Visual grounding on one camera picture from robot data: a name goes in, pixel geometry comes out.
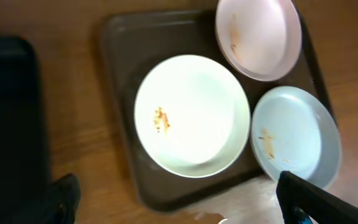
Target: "black tray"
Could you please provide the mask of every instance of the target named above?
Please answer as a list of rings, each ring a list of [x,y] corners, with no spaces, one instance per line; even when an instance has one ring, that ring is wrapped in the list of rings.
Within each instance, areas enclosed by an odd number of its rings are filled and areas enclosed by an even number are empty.
[[[0,37],[0,214],[51,183],[37,60],[17,37]]]
[[[309,35],[302,25],[303,51],[293,70],[276,82],[258,82],[236,72],[226,62],[216,42],[213,11],[133,14],[107,21],[101,48],[135,187],[144,205],[159,212],[172,212],[263,174],[249,143],[233,165],[212,177],[179,177],[159,167],[139,142],[134,125],[135,96],[146,74],[172,56],[202,55],[234,74],[247,93],[251,111],[266,91],[290,85],[310,92],[331,112]]]

